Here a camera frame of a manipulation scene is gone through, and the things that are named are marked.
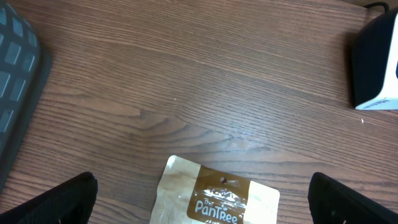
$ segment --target brown label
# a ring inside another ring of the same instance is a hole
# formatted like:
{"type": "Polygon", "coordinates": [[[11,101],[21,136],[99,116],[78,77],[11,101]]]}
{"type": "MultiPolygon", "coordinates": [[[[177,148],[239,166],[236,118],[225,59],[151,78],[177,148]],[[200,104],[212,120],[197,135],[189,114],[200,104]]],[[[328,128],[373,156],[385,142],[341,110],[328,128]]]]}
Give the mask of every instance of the brown label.
{"type": "Polygon", "coordinates": [[[249,186],[250,180],[201,166],[187,215],[203,223],[243,224],[249,186]]]}

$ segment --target white and brown package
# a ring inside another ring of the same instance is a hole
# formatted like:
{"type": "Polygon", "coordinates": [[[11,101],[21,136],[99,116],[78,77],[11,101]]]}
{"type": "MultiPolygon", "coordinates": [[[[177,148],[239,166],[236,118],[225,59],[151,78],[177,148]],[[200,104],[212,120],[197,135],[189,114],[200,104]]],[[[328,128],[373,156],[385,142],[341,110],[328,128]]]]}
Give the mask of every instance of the white and brown package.
{"type": "Polygon", "coordinates": [[[150,224],[275,224],[279,191],[170,156],[150,224]]]}

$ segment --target power cord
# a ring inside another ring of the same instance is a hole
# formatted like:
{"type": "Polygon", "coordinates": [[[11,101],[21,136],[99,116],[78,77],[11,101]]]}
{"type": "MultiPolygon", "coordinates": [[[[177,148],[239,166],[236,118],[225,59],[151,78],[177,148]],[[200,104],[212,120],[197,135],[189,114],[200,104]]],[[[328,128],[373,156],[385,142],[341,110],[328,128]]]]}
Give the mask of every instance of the power cord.
{"type": "Polygon", "coordinates": [[[371,3],[371,4],[367,4],[364,7],[369,9],[371,7],[374,7],[374,6],[382,6],[382,7],[384,7],[384,12],[387,12],[388,10],[390,10],[390,6],[386,2],[374,2],[374,3],[371,3]]]}

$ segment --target wood grain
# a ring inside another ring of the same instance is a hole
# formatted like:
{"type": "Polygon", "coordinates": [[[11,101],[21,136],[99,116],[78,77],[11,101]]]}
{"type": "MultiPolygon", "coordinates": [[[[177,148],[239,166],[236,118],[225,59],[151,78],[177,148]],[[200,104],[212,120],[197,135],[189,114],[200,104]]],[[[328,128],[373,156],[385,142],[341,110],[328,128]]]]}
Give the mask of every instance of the wood grain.
{"type": "Polygon", "coordinates": [[[349,103],[346,45],[378,12],[332,0],[10,2],[53,69],[0,212],[88,170],[91,223],[148,223],[172,154],[278,189],[279,223],[312,222],[317,171],[398,212],[398,113],[349,103]]]}

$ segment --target brown wooden surface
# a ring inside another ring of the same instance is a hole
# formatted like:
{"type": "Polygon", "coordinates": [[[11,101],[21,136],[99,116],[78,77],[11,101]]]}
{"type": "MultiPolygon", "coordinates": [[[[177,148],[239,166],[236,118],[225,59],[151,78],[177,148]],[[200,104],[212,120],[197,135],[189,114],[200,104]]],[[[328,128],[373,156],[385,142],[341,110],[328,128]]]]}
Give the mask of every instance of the brown wooden surface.
{"type": "Polygon", "coordinates": [[[398,212],[398,113],[349,103],[346,42],[377,12],[332,0],[10,2],[53,69],[0,212],[89,170],[92,223],[148,223],[172,154],[278,189],[279,223],[311,223],[316,171],[398,212]]]}

